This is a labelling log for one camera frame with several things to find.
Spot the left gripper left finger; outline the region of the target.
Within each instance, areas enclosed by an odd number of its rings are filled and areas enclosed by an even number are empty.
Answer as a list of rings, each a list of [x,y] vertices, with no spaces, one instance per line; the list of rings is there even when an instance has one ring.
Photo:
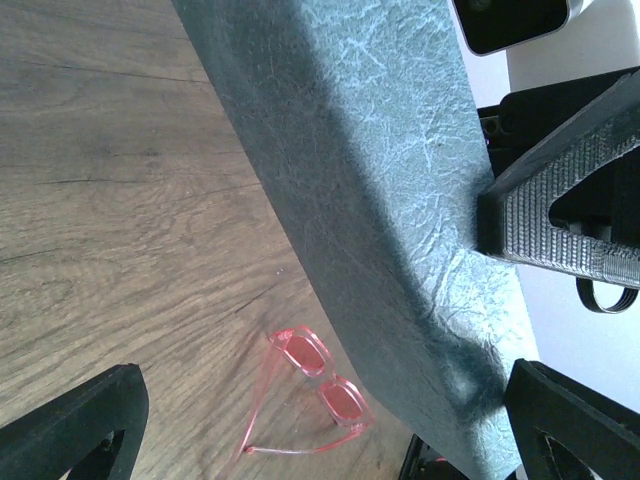
[[[1,428],[3,479],[129,479],[149,415],[139,366],[115,365]]]

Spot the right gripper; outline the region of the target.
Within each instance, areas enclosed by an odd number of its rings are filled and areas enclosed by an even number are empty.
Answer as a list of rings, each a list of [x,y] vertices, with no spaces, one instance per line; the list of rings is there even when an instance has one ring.
[[[638,288],[638,70],[513,92],[477,113],[495,176],[478,198],[478,250]]]

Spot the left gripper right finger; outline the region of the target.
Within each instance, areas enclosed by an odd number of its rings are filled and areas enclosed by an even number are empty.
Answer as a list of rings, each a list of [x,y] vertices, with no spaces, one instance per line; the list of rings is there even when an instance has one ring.
[[[538,361],[518,359],[504,396],[529,479],[637,479],[639,414]]]

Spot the pink transparent sunglasses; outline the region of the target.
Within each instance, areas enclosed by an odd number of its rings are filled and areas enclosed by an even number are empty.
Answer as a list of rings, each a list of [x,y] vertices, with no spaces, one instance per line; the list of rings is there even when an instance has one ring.
[[[300,325],[274,332],[269,336],[269,342],[270,346],[254,387],[248,421],[234,453],[216,474],[218,479],[228,478],[245,454],[299,456],[324,453],[356,439],[374,423],[373,412],[359,389],[336,373],[332,354],[309,327]],[[333,421],[346,430],[344,436],[311,449],[266,448],[250,443],[264,398],[274,380],[276,366],[282,359],[309,380],[311,388]]]

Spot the teal glasses case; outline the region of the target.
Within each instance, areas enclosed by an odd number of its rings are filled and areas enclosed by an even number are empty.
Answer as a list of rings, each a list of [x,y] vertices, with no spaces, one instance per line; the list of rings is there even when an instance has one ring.
[[[503,395],[538,349],[476,248],[493,178],[444,1],[175,10],[368,392],[472,479],[520,464]]]

